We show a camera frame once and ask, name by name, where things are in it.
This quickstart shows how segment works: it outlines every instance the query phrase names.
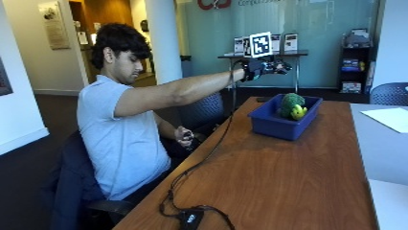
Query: black shelf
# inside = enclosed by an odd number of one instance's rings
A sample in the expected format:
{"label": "black shelf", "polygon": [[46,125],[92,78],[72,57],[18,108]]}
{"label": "black shelf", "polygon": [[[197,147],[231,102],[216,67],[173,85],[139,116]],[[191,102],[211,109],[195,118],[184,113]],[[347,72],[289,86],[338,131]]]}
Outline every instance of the black shelf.
{"label": "black shelf", "polygon": [[[367,71],[370,68],[370,55],[371,47],[349,48],[342,47],[341,59],[339,59],[339,72],[338,72],[338,89],[341,92],[354,92],[343,91],[345,82],[351,85],[351,87],[362,86],[361,92],[363,92],[367,80]],[[357,68],[355,71],[343,70],[342,67]]]}

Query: man's right arm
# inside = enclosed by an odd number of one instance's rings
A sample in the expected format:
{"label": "man's right arm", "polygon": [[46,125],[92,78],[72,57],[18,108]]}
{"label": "man's right arm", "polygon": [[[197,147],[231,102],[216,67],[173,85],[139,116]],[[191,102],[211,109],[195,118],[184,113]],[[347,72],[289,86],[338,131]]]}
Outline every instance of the man's right arm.
{"label": "man's right arm", "polygon": [[[234,70],[234,81],[242,78],[244,70]],[[118,102],[115,116],[132,116],[148,110],[191,104],[231,84],[229,71],[175,80],[156,86],[128,89]]]}

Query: table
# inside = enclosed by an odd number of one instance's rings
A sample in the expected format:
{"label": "table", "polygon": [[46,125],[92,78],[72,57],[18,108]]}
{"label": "table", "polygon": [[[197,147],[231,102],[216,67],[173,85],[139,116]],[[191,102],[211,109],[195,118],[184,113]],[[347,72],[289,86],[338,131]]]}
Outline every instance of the table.
{"label": "table", "polygon": [[408,229],[408,133],[399,133],[362,111],[408,106],[353,103],[366,175],[382,230]]}
{"label": "table", "polygon": [[[277,57],[293,57],[296,58],[296,93],[298,93],[298,72],[300,72],[300,57],[309,55],[309,50],[294,50],[294,51],[274,51],[273,55]],[[233,69],[234,59],[246,58],[244,56],[220,56],[219,58],[228,58],[231,60],[231,70]]]}
{"label": "table", "polygon": [[[377,229],[349,103],[324,102],[296,142],[256,134],[248,117],[261,103],[250,98],[236,111],[232,127],[209,161],[177,189],[180,207],[221,209],[236,229]],[[227,123],[164,180],[115,230],[179,229],[159,205],[173,179],[211,152]],[[201,229],[228,229],[209,213]]]}
{"label": "table", "polygon": [[362,159],[369,179],[408,185],[408,134],[399,133],[362,111],[403,106],[353,103]]}

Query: black cable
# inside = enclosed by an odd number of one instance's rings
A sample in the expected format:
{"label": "black cable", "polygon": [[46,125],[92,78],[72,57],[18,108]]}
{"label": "black cable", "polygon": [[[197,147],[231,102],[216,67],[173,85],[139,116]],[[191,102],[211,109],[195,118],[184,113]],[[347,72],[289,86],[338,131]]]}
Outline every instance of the black cable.
{"label": "black cable", "polygon": [[[224,139],[225,139],[225,137],[227,137],[227,135],[228,135],[228,132],[229,132],[229,129],[231,129],[231,125],[232,125],[232,122],[233,122],[234,112],[236,112],[236,82],[234,82],[234,68],[236,68],[236,65],[237,65],[240,62],[241,62],[241,60],[236,61],[236,63],[234,63],[233,66],[232,66],[232,70],[231,70],[231,81],[232,81],[232,86],[233,86],[233,109],[232,109],[232,116],[231,116],[231,121],[229,121],[227,130],[225,130],[225,132],[224,132],[224,134],[223,134],[223,136],[221,136],[221,138],[220,138],[220,140],[219,140],[219,142],[217,142],[217,144],[216,144],[216,146],[215,146],[212,152],[211,152],[209,155],[205,157],[205,159],[204,159],[200,163],[197,163],[195,166],[192,166],[185,172],[183,172],[183,173],[176,177],[176,179],[173,180],[171,189],[169,189],[169,191],[168,191],[168,195],[167,195],[165,199],[163,200],[163,202],[161,202],[161,204],[160,204],[160,213],[161,213],[163,216],[165,216],[165,217],[168,217],[168,218],[176,218],[176,219],[179,219],[179,218],[180,218],[180,215],[179,215],[179,214],[180,214],[180,212],[181,212],[183,210],[192,210],[192,209],[183,209],[183,208],[177,207],[177,205],[176,205],[176,203],[175,203],[175,188],[176,188],[176,186],[177,186],[179,181],[181,180],[181,178],[183,178],[184,176],[187,176],[193,170],[196,170],[196,169],[207,162],[207,160],[211,158],[211,156],[213,155],[213,153],[217,151],[217,149],[219,149],[219,147],[220,147],[220,145],[221,145],[221,143],[223,143],[223,141],[224,141]],[[171,204],[173,205],[173,208],[179,211],[177,214],[167,214],[167,212],[165,212],[165,202],[167,202],[167,200],[171,201]],[[212,206],[208,206],[208,205],[199,205],[199,206],[193,207],[193,209],[199,209],[199,210],[203,210],[203,211],[215,211],[215,212],[217,212],[217,213],[223,216],[224,220],[228,222],[231,229],[232,229],[232,230],[236,230],[236,227],[234,227],[234,225],[233,225],[233,222],[231,221],[229,215],[225,214],[225,213],[224,213],[220,209],[217,209],[216,207],[212,207]]]}

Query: white pillar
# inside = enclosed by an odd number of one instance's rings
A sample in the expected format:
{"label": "white pillar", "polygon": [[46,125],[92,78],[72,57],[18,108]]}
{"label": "white pillar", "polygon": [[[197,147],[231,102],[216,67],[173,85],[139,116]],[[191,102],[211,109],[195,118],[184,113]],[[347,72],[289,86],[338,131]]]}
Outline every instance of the white pillar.
{"label": "white pillar", "polygon": [[159,84],[183,78],[175,2],[145,0],[156,80]]}

